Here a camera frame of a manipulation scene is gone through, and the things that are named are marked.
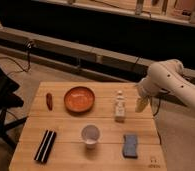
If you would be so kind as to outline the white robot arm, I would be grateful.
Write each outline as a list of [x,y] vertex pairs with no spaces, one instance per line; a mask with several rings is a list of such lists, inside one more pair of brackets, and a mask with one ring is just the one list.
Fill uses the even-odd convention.
[[183,77],[183,71],[184,66],[177,59],[152,63],[147,75],[136,85],[139,98],[135,111],[142,112],[148,105],[148,99],[165,89],[195,112],[195,85]]

